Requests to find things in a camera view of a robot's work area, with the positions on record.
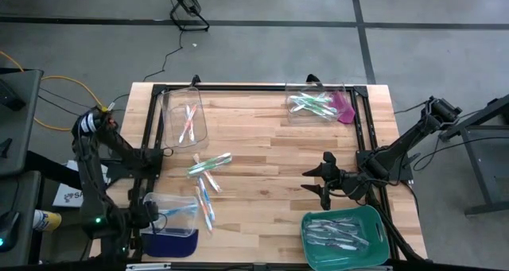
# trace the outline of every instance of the green basket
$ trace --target green basket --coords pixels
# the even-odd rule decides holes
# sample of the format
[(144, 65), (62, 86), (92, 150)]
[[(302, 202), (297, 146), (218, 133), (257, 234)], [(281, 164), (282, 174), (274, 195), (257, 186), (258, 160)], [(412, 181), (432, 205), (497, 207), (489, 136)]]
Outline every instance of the green basket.
[[(305, 240), (305, 224), (311, 219), (342, 219), (352, 217), (361, 226), (359, 236), (370, 242), (365, 250), (342, 250), (328, 246), (308, 244)], [(370, 206), (338, 211), (308, 213), (301, 222), (301, 238), (305, 258), (316, 271), (338, 271), (381, 265), (389, 258), (389, 243), (379, 213)]]

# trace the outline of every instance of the wooden table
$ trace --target wooden table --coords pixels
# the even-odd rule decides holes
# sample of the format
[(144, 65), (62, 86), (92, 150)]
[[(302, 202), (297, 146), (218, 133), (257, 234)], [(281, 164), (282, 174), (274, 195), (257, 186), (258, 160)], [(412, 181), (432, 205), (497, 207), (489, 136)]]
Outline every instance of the wooden table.
[[(153, 83), (133, 83), (122, 136), (134, 147), (142, 141)], [(367, 86), (379, 145), (398, 138), (398, 127), (385, 85)], [(200, 238), (196, 252), (186, 258), (155, 258), (144, 261), (279, 262), (305, 263), (300, 221), (310, 211), (321, 211), (318, 196), (301, 184), (323, 184), (320, 178), (301, 176), (315, 168), (324, 151), (331, 151), (337, 165), (356, 170), (358, 149), (355, 127), (341, 123), (290, 125), (285, 94), (275, 91), (202, 91), (209, 144), (200, 151), (207, 159), (230, 152), (233, 161), (212, 172), (223, 192), (210, 189), (216, 213), (213, 236), (208, 236), (200, 215)], [(363, 105), (359, 101), (359, 110)], [(360, 114), (365, 126), (365, 115)], [(365, 142), (369, 149), (369, 139)], [(191, 153), (176, 153), (163, 162), (155, 192), (193, 195), (195, 180), (185, 169), (193, 165)], [(121, 207), (128, 204), (132, 180), (121, 180), (108, 194)], [(421, 227), (410, 192), (403, 185), (387, 186), (395, 226), (418, 254), (425, 257)], [(332, 198), (332, 209), (357, 207), (350, 199)], [(99, 253), (95, 241), (91, 255)]]

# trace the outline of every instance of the clear plastic container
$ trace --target clear plastic container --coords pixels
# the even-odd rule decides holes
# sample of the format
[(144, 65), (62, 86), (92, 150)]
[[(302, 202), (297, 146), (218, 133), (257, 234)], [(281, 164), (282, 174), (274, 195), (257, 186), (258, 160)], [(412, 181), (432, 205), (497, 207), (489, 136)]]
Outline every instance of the clear plastic container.
[(336, 122), (341, 112), (332, 107), (331, 89), (322, 83), (289, 83), (285, 85), (288, 120), (293, 124)]
[(176, 153), (206, 147), (207, 124), (198, 89), (189, 87), (169, 91), (163, 93), (159, 99), (165, 122), (165, 147)]
[[(159, 208), (159, 218), (153, 222), (156, 234), (188, 237), (196, 229), (198, 200), (194, 196), (174, 196), (150, 192), (143, 203), (154, 202)], [(152, 234), (152, 226), (140, 230)]]

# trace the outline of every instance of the concrete floor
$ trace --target concrete floor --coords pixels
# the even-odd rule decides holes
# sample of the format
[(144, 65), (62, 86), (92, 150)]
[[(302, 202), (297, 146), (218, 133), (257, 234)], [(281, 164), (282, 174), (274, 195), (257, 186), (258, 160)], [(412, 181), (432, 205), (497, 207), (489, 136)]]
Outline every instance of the concrete floor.
[[(199, 1), (209, 20), (356, 20), (352, 0)], [(364, 20), (371, 22), (509, 22), (509, 0), (360, 0), (360, 4)], [(170, 9), (168, 0), (0, 0), (0, 14), (9, 16), (166, 19)], [(469, 112), (507, 93), (508, 30), (366, 29), (366, 34), (376, 83), (389, 85), (396, 110), (435, 95)], [(127, 93), (132, 82), (159, 70), (164, 55), (178, 47), (178, 36), (173, 26), (2, 23), (0, 49), (25, 68), (81, 79), (108, 103)], [(206, 82), (283, 82), (314, 73), (327, 83), (367, 83), (356, 28), (213, 26), (209, 33), (184, 34), (182, 45), (184, 49), (169, 58), (166, 71), (150, 81), (190, 81), (199, 74)], [(0, 58), (0, 67), (11, 66)], [(93, 104), (71, 83), (52, 80), (42, 86)], [(83, 112), (79, 106), (70, 107)], [(56, 126), (70, 126), (75, 120), (43, 102), (38, 103), (37, 116)], [(417, 110), (398, 114), (400, 131), (418, 118)], [(35, 125), (30, 148), (63, 162), (73, 157), (70, 141), (70, 134)], [(429, 137), (411, 153), (432, 151), (434, 141)], [(452, 162), (453, 158), (461, 161)], [(483, 202), (464, 148), (443, 152), (414, 177), (429, 258), (485, 268), (509, 266), (509, 212), (472, 219), (463, 215), (465, 208)], [(48, 201), (51, 193), (48, 188)], [(60, 238), (73, 237), (73, 242), (53, 241), (47, 258), (77, 259), (84, 238), (74, 240), (79, 232), (73, 229), (59, 232)]]

